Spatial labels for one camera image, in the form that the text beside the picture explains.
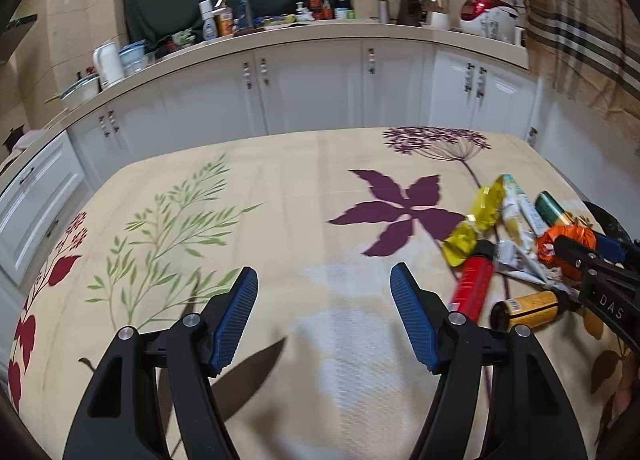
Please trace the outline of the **orange plastic bag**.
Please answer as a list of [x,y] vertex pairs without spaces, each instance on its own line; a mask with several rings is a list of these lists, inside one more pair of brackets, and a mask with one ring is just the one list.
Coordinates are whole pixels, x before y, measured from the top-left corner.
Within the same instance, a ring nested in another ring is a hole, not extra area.
[[555,225],[537,240],[537,257],[547,267],[559,267],[570,280],[582,279],[582,262],[596,254],[597,239],[590,228]]

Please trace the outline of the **yellow black cylindrical can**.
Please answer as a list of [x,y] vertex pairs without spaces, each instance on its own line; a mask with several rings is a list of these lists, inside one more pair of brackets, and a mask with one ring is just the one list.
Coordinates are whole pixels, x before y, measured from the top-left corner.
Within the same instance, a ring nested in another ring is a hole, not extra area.
[[550,325],[566,312],[576,312],[579,307],[567,292],[549,289],[496,303],[492,306],[489,324],[498,331],[510,331],[517,325],[536,329]]

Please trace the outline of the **red cylindrical can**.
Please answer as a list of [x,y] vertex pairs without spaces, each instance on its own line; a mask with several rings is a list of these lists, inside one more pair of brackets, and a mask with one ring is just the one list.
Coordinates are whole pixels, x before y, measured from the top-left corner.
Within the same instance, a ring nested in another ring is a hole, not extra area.
[[462,274],[449,303],[449,310],[462,313],[477,324],[482,315],[492,275],[496,246],[480,240],[465,260]]

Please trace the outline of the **black trash bin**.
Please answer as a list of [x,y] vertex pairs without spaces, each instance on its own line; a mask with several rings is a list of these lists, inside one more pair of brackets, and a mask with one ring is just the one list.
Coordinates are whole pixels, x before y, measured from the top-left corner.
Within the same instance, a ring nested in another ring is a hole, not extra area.
[[601,226],[605,235],[624,243],[632,243],[632,239],[626,229],[611,213],[590,201],[585,201],[585,206]]

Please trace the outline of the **white kitchen cabinets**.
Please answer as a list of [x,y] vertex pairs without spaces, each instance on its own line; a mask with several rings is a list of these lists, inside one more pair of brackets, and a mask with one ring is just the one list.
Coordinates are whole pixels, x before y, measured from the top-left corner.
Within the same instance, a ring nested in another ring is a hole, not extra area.
[[116,171],[251,136],[431,124],[524,136],[536,81],[520,65],[430,41],[278,44],[168,72],[76,110],[1,187],[1,269],[21,284]]

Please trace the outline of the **white teal tube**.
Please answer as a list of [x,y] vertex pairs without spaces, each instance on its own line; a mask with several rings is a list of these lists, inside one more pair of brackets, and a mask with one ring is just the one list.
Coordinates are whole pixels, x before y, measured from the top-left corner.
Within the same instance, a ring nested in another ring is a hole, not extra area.
[[538,239],[548,231],[549,225],[511,174],[503,174],[501,181],[504,191],[502,223],[511,240],[533,257],[537,254]]

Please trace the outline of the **silver crumpled foil wrapper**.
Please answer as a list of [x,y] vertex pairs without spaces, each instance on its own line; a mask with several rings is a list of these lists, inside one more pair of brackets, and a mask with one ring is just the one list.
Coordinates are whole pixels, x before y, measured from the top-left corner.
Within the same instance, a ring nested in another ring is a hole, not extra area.
[[578,290],[564,277],[559,266],[549,269],[511,240],[498,241],[494,263],[496,271],[503,276],[524,281],[539,289],[561,290],[574,301],[578,300]]

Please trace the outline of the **yellow foil snack wrapper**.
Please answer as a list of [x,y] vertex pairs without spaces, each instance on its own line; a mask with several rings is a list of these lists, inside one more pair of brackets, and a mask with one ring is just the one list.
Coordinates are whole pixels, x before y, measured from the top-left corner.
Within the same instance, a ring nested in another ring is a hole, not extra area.
[[480,187],[471,212],[442,242],[442,253],[448,265],[457,267],[469,258],[480,237],[497,224],[503,199],[502,176],[499,176],[491,186]]

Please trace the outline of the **floral beige tablecloth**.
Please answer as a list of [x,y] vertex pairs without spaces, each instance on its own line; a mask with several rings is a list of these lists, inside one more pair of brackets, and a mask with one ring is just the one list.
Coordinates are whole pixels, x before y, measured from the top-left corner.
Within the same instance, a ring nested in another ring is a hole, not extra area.
[[17,321],[9,396],[60,458],[122,326],[169,327],[256,269],[254,309],[214,383],[244,459],[405,459],[437,381],[390,295],[408,265],[444,301],[440,245],[480,187],[514,177],[582,217],[582,199],[516,137],[350,129],[255,137],[145,159],[64,217]]

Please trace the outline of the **plaid beige curtain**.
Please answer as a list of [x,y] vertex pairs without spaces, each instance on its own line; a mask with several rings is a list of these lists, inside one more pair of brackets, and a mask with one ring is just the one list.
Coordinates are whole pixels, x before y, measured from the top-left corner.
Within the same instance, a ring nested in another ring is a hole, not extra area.
[[626,0],[527,0],[529,69],[639,145],[639,21]]

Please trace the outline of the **red white rice cooker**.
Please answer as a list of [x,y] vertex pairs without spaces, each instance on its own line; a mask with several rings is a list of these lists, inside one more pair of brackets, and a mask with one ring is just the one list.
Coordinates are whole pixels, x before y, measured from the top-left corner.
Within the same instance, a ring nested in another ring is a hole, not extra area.
[[514,44],[520,13],[502,0],[466,0],[460,12],[460,29],[469,35]]

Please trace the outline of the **black coffee machine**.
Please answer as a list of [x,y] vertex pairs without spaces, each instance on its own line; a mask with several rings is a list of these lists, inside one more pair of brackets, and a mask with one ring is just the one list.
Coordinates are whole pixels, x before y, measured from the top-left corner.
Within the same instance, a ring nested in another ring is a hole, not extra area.
[[400,0],[397,24],[420,27],[423,0]]

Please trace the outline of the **steel thermos bottle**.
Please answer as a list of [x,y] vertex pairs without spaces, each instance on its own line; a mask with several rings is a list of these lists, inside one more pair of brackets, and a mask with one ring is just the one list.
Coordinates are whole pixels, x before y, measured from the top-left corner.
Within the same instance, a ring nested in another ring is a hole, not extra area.
[[378,0],[378,21],[381,24],[390,22],[390,2],[388,0]]

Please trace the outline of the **white pot with lid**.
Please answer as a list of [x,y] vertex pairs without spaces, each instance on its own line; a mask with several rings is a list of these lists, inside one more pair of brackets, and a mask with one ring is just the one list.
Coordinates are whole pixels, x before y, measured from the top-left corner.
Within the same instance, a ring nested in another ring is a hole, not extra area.
[[63,107],[73,110],[95,98],[101,91],[100,77],[98,74],[91,74],[76,81],[69,86],[60,96]]

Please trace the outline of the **dark sauce bottle red cap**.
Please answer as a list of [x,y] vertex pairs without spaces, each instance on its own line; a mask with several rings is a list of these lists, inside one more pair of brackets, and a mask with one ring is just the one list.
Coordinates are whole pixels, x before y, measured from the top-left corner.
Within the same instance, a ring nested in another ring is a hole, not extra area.
[[322,19],[322,0],[308,0],[308,9],[314,20]]

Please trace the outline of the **white electric kettle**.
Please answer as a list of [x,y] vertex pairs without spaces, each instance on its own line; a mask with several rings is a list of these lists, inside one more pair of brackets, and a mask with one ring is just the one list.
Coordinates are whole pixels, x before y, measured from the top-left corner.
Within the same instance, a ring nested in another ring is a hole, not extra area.
[[99,74],[102,88],[107,89],[125,79],[118,49],[113,41],[98,46],[92,54],[93,65]]

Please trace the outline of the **clear plastic container stack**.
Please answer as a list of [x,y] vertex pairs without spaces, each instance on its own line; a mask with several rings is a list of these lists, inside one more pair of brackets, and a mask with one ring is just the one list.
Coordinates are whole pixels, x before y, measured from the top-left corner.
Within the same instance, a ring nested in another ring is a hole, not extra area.
[[126,77],[141,72],[146,66],[145,41],[140,40],[124,46],[119,51],[119,58]]

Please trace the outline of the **chrome sink faucet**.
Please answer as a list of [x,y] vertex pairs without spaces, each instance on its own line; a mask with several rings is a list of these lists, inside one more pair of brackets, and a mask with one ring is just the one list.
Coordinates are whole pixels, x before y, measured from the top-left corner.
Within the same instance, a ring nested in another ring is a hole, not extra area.
[[250,0],[217,0],[216,7],[225,7],[231,10],[232,18],[239,30],[247,30],[254,27],[253,9]]

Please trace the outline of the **white spray bottle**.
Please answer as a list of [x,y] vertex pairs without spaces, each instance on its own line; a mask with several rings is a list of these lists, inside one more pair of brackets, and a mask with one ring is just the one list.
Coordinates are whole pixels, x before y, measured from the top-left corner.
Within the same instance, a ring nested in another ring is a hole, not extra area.
[[210,0],[203,0],[198,4],[203,26],[202,37],[204,41],[214,40],[218,37],[218,30],[215,20],[213,3]]

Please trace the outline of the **orange soap bottle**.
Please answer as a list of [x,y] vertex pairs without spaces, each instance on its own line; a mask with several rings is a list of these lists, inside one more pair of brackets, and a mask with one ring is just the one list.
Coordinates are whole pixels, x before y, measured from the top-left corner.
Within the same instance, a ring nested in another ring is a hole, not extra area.
[[218,34],[221,37],[231,36],[233,34],[233,12],[228,6],[222,6],[216,9]]

